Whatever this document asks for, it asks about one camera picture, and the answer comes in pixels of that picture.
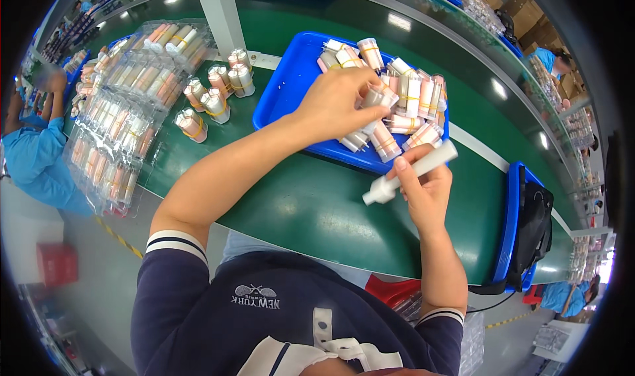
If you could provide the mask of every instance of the white tube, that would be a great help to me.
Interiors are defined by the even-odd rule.
[[[450,140],[446,140],[435,150],[426,154],[412,165],[417,176],[427,174],[434,168],[458,157],[456,147]],[[390,181],[382,176],[370,185],[370,190],[362,196],[366,205],[372,203],[385,204],[395,198],[395,190],[401,186],[399,177],[395,176]]]

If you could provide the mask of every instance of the red stool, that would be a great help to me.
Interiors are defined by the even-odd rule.
[[[525,292],[525,296],[523,296],[523,303],[540,304],[542,302],[542,293],[544,290],[545,285],[532,285],[531,289]]]
[[[391,283],[383,282],[373,275],[370,276],[365,287],[366,292],[377,297],[390,308],[394,308],[420,289],[421,281],[419,279],[408,279]]]

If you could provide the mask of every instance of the blue shirt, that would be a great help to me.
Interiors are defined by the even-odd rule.
[[[532,57],[533,55],[536,55],[545,66],[547,72],[551,73],[554,69],[554,62],[556,62],[555,54],[545,48],[538,47],[536,48],[536,51],[529,55],[529,57]]]
[[[562,313],[565,308],[565,303],[571,293],[572,285],[567,281],[560,281],[548,284],[545,287],[545,291],[542,295],[542,301],[540,307],[544,309],[551,309],[557,313]],[[562,317],[571,317],[577,315],[587,302],[584,298],[584,293],[589,290],[590,284],[588,281],[583,281],[581,284],[575,287],[571,300],[569,301],[569,307],[564,314],[560,314]]]
[[[92,5],[91,3],[89,3],[88,1],[84,1],[84,2],[81,4],[80,10],[81,10],[83,13],[86,13],[86,12],[88,12],[88,10],[89,10],[90,8],[92,8],[92,7],[93,7],[93,5]]]
[[[285,356],[289,345],[315,350],[349,338],[372,348],[369,363],[371,354],[391,353],[405,368],[458,374],[464,318],[455,309],[436,309],[413,328],[297,253],[246,253],[220,265],[209,281],[205,251],[194,237],[175,230],[150,237],[131,320],[139,375],[236,375],[272,341],[274,349],[264,361],[258,353],[255,366],[278,375],[277,366],[295,359]],[[348,364],[362,372],[357,360]]]
[[[55,118],[42,131],[20,128],[3,137],[6,166],[15,185],[29,196],[55,208],[81,215],[92,211],[62,161],[66,136],[64,118]]]

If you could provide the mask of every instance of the metal pole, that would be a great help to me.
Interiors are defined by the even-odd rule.
[[[201,6],[224,61],[233,49],[247,49],[235,0],[201,0]]]

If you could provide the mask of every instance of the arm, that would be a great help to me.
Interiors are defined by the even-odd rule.
[[[41,118],[48,122],[51,118],[51,110],[53,108],[53,93],[46,94],[46,100],[44,101],[44,108],[42,109]]]
[[[53,92],[52,98],[53,98],[53,102],[52,102],[53,106],[52,106],[52,111],[50,115],[50,121],[58,117],[64,117],[64,90]]]
[[[379,85],[380,80],[366,68],[330,70],[318,77],[295,112],[188,169],[154,214],[150,233],[178,230],[206,247],[211,224],[284,158],[310,144],[343,137],[388,114],[389,110],[380,106],[354,109],[360,91],[369,83]],[[210,185],[210,174],[224,178]]]
[[[452,308],[465,316],[467,277],[445,229],[452,173],[445,165],[417,178],[411,163],[433,150],[417,146],[395,158],[387,178],[399,176],[410,217],[417,226],[421,243],[421,315],[439,308]]]
[[[569,303],[571,302],[571,297],[573,296],[573,293],[575,292],[575,288],[576,288],[576,284],[573,284],[571,286],[571,292],[569,292],[569,297],[567,297],[567,301],[565,302],[565,305],[562,307],[562,311],[560,312],[560,314],[565,314],[567,310],[569,309]]]

